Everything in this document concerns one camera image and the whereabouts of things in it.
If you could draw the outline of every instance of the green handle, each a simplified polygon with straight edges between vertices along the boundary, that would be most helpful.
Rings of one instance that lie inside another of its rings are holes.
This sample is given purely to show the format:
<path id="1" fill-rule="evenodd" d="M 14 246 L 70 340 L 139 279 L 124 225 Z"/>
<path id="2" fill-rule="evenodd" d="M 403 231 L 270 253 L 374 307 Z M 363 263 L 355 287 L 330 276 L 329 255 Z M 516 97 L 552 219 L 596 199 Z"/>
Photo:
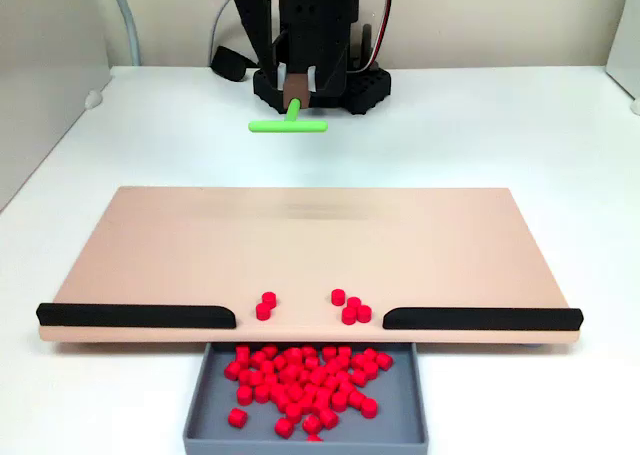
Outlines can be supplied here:
<path id="1" fill-rule="evenodd" d="M 287 115 L 284 121 L 264 120 L 249 122 L 249 130 L 254 133 L 307 133 L 326 132 L 329 128 L 327 122 L 319 120 L 298 120 L 300 113 L 300 100 L 294 98 L 289 103 Z"/>

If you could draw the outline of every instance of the wooden board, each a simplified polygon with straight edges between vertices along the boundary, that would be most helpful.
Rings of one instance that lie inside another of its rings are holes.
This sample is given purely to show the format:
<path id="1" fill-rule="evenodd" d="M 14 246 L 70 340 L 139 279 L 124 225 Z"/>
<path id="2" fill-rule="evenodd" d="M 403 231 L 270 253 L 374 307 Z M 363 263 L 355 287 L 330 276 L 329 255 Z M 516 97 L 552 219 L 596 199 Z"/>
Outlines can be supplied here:
<path id="1" fill-rule="evenodd" d="M 344 325 L 330 292 L 373 308 Z M 255 305 L 278 295 L 268 321 Z M 57 341 L 573 342 L 579 330 L 386 330 L 397 307 L 568 309 L 507 189 L 118 190 L 54 303 L 221 305 L 235 329 L 41 326 Z"/>

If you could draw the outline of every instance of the white table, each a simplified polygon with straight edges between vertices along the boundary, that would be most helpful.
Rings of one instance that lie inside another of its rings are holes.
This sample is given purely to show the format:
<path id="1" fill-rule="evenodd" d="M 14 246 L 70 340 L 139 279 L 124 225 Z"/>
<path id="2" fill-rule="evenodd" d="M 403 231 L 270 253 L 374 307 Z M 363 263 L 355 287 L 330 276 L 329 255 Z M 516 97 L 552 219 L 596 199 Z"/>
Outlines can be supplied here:
<path id="1" fill-rule="evenodd" d="M 422 347 L 430 454 L 637 448 L 640 118 L 601 68 L 396 71 L 368 115 L 323 111 L 329 131 L 306 135 L 249 133 L 280 116 L 248 81 L 113 75 L 0 214 L 0 453 L 183 453 L 203 345 L 38 338 L 38 303 L 120 185 L 511 188 L 582 339 Z"/>

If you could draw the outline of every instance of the red game piece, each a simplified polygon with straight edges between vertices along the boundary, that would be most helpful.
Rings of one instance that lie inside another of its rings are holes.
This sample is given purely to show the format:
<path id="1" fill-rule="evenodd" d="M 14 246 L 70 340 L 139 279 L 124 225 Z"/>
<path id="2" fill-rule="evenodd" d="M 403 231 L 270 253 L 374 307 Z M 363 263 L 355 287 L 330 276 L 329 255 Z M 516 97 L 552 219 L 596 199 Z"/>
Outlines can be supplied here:
<path id="1" fill-rule="evenodd" d="M 289 365 L 301 365 L 302 364 L 302 350 L 297 347 L 290 348 L 284 354 Z"/>
<path id="2" fill-rule="evenodd" d="M 304 395 L 304 390 L 297 383 L 293 383 L 287 389 L 287 395 L 292 401 L 298 402 Z"/>
<path id="3" fill-rule="evenodd" d="M 316 393 L 318 392 L 318 386 L 314 385 L 313 383 L 309 383 L 304 386 L 304 391 L 305 393 L 308 393 L 309 395 L 311 395 L 311 397 L 313 398 L 316 396 Z"/>
<path id="4" fill-rule="evenodd" d="M 362 370 L 354 370 L 351 374 L 351 383 L 359 387 L 364 387 L 367 384 L 367 375 Z"/>
<path id="5" fill-rule="evenodd" d="M 336 347 L 324 347 L 322 349 L 322 358 L 325 362 L 328 362 L 332 358 L 336 358 L 338 355 L 338 349 Z"/>
<path id="6" fill-rule="evenodd" d="M 224 369 L 224 376 L 232 382 L 235 382 L 236 380 L 238 380 L 238 375 L 240 375 L 241 371 L 242 365 L 234 361 L 227 365 L 227 368 Z"/>
<path id="7" fill-rule="evenodd" d="M 331 393 L 336 391 L 336 389 L 338 388 L 338 385 L 340 385 L 340 382 L 333 375 L 329 375 L 326 378 L 326 380 L 324 381 L 324 384 L 323 384 L 324 387 L 326 387 L 329 390 L 331 390 Z"/>
<path id="8" fill-rule="evenodd" d="M 276 405 L 280 413 L 285 413 L 290 403 L 291 403 L 291 400 L 289 400 L 289 397 L 287 396 L 286 393 L 279 395 L 278 398 L 276 399 Z"/>
<path id="9" fill-rule="evenodd" d="M 273 344 L 265 345 L 262 348 L 262 351 L 267 356 L 267 360 L 273 360 L 273 357 L 275 357 L 278 354 L 278 347 L 276 347 Z"/>
<path id="10" fill-rule="evenodd" d="M 351 363 L 351 359 L 349 357 L 347 357 L 346 355 L 338 355 L 336 357 L 336 362 L 338 362 L 338 365 L 340 366 L 341 370 L 346 370 L 349 368 L 349 364 Z"/>
<path id="11" fill-rule="evenodd" d="M 348 396 L 344 392 L 336 392 L 331 396 L 331 407 L 336 412 L 344 412 L 347 409 Z"/>
<path id="12" fill-rule="evenodd" d="M 303 415 L 311 413 L 313 409 L 313 395 L 306 393 L 298 402 L 298 405 L 300 405 L 300 411 L 302 411 Z"/>
<path id="13" fill-rule="evenodd" d="M 330 408 L 322 410 L 320 415 L 318 415 L 318 418 L 327 430 L 331 430 L 338 424 L 338 422 L 340 422 L 340 417 L 338 417 L 338 415 Z"/>
<path id="14" fill-rule="evenodd" d="M 302 422 L 302 429 L 310 435 L 315 435 L 322 430 L 322 422 L 315 415 L 309 415 Z"/>
<path id="15" fill-rule="evenodd" d="M 383 369 L 384 371 L 387 371 L 393 365 L 393 358 L 391 358 L 386 353 L 380 352 L 380 353 L 378 353 L 378 356 L 376 357 L 376 363 L 378 364 L 378 366 L 381 369 Z"/>
<path id="16" fill-rule="evenodd" d="M 247 423 L 249 415 L 244 410 L 232 408 L 229 412 L 229 425 L 236 428 L 242 428 Z"/>
<path id="17" fill-rule="evenodd" d="M 378 356 L 378 352 L 376 352 L 373 348 L 367 348 L 363 352 L 363 355 L 370 362 L 374 362 L 376 360 L 376 357 Z"/>
<path id="18" fill-rule="evenodd" d="M 367 380 L 375 380 L 378 378 L 378 365 L 375 362 L 366 362 L 362 371 L 367 376 Z"/>
<path id="19" fill-rule="evenodd" d="M 280 420 L 278 420 L 276 422 L 276 426 L 274 427 L 276 433 L 282 438 L 289 438 L 293 434 L 293 429 L 293 423 L 291 423 L 286 418 L 281 418 Z"/>
<path id="20" fill-rule="evenodd" d="M 349 395 L 352 391 L 354 391 L 356 387 L 353 386 L 351 382 L 342 382 L 338 387 L 338 391 L 344 392 Z"/>
<path id="21" fill-rule="evenodd" d="M 355 370 L 358 370 L 358 369 L 362 370 L 366 361 L 367 361 L 367 357 L 365 357 L 361 353 L 358 353 L 357 355 L 354 355 L 353 358 L 351 359 L 351 368 Z"/>
<path id="22" fill-rule="evenodd" d="M 362 305 L 362 302 L 358 297 L 349 297 L 347 299 L 347 307 L 358 308 L 360 305 Z"/>
<path id="23" fill-rule="evenodd" d="M 269 309 L 276 308 L 276 294 L 273 292 L 264 292 L 262 294 L 262 303 L 266 304 Z"/>
<path id="24" fill-rule="evenodd" d="M 317 357 L 309 357 L 304 361 L 307 370 L 314 370 L 320 366 L 320 360 Z"/>
<path id="25" fill-rule="evenodd" d="M 240 370 L 238 374 L 238 382 L 240 385 L 249 385 L 249 381 L 251 380 L 251 370 L 245 368 L 244 370 Z"/>
<path id="26" fill-rule="evenodd" d="M 271 309 L 269 308 L 269 305 L 264 302 L 256 305 L 256 318 L 258 320 L 264 322 L 265 320 L 269 320 L 270 317 Z"/>
<path id="27" fill-rule="evenodd" d="M 278 383 L 278 376 L 275 373 L 267 373 L 264 376 L 265 385 L 274 385 L 276 383 Z"/>
<path id="28" fill-rule="evenodd" d="M 342 305 L 344 305 L 345 296 L 346 295 L 344 293 L 344 290 L 342 290 L 341 288 L 336 288 L 331 292 L 331 303 L 333 303 L 336 307 L 341 307 Z"/>
<path id="29" fill-rule="evenodd" d="M 236 391 L 236 397 L 240 405 L 251 405 L 251 402 L 253 401 L 253 390 L 251 390 L 251 387 L 247 385 L 238 387 L 238 390 Z"/>
<path id="30" fill-rule="evenodd" d="M 298 383 L 300 386 L 304 387 L 307 383 L 309 383 L 309 379 L 311 377 L 311 372 L 309 370 L 302 370 L 300 375 L 298 375 Z"/>
<path id="31" fill-rule="evenodd" d="M 357 312 L 353 307 L 345 307 L 342 309 L 342 323 L 345 325 L 353 325 L 356 323 Z"/>
<path id="32" fill-rule="evenodd" d="M 267 403 L 269 401 L 269 396 L 271 395 L 269 385 L 259 385 L 256 387 L 255 392 L 256 402 Z"/>
<path id="33" fill-rule="evenodd" d="M 276 367 L 271 360 L 265 360 L 260 364 L 260 371 L 265 375 L 276 373 Z"/>
<path id="34" fill-rule="evenodd" d="M 375 418 L 378 414 L 378 402 L 373 398 L 365 398 L 360 405 L 360 412 L 364 418 Z"/>
<path id="35" fill-rule="evenodd" d="M 310 345 L 305 345 L 302 347 L 302 356 L 306 359 L 309 357 L 317 357 L 318 351 Z"/>
<path id="36" fill-rule="evenodd" d="M 340 370 L 338 373 L 336 373 L 335 377 L 336 380 L 338 380 L 338 383 L 348 382 L 349 380 L 351 380 L 349 373 L 345 372 L 344 370 Z"/>
<path id="37" fill-rule="evenodd" d="M 343 347 L 338 347 L 338 356 L 339 357 L 349 357 L 351 358 L 351 347 L 347 347 L 347 346 L 343 346 Z"/>
<path id="38" fill-rule="evenodd" d="M 297 403 L 290 403 L 285 410 L 287 418 L 291 423 L 298 423 L 302 420 L 302 410 Z"/>
<path id="39" fill-rule="evenodd" d="M 356 309 L 356 317 L 360 323 L 369 323 L 371 321 L 371 307 L 369 305 L 360 305 Z"/>
<path id="40" fill-rule="evenodd" d="M 257 387 L 264 383 L 264 373 L 260 371 L 251 372 L 249 374 L 249 385 L 251 387 Z"/>
<path id="41" fill-rule="evenodd" d="M 353 390 L 350 394 L 349 394 L 349 406 L 360 410 L 360 407 L 362 405 L 362 401 L 367 398 L 365 397 L 361 392 L 357 391 L 357 390 Z"/>
<path id="42" fill-rule="evenodd" d="M 263 362 L 267 361 L 267 354 L 259 351 L 254 353 L 251 356 L 251 367 L 252 368 L 260 368 L 260 366 L 262 365 Z"/>
<path id="43" fill-rule="evenodd" d="M 325 378 L 327 378 L 327 375 L 329 374 L 327 373 L 326 368 L 318 367 L 311 372 L 311 377 L 309 377 L 309 380 L 311 380 L 311 383 L 314 383 L 316 385 L 322 385 L 322 382 L 324 382 Z"/>
<path id="44" fill-rule="evenodd" d="M 287 366 L 287 359 L 284 358 L 284 355 L 278 355 L 273 359 L 273 365 L 276 367 L 276 370 L 281 371 Z"/>

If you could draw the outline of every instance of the gray plastic tray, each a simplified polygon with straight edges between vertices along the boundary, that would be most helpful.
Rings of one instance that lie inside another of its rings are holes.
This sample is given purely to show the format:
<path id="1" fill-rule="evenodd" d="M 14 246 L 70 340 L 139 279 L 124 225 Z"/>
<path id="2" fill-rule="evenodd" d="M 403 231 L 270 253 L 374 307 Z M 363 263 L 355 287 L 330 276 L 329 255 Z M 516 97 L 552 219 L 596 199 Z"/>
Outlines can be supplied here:
<path id="1" fill-rule="evenodd" d="M 283 349 L 300 346 L 278 345 Z M 311 443 L 306 441 L 302 424 L 298 424 L 288 440 L 275 434 L 274 425 L 283 415 L 273 403 L 253 402 L 240 407 L 249 414 L 249 421 L 243 429 L 231 427 L 227 416 L 238 406 L 235 397 L 238 385 L 224 378 L 223 371 L 235 358 L 235 348 L 233 344 L 209 344 L 184 429 L 187 455 L 426 454 L 428 437 L 415 344 L 351 346 L 354 351 L 373 347 L 394 359 L 391 370 L 381 370 L 380 376 L 362 389 L 365 395 L 378 401 L 378 416 L 368 420 L 348 408 L 339 414 L 340 424 L 336 428 L 322 430 L 323 443 Z"/>

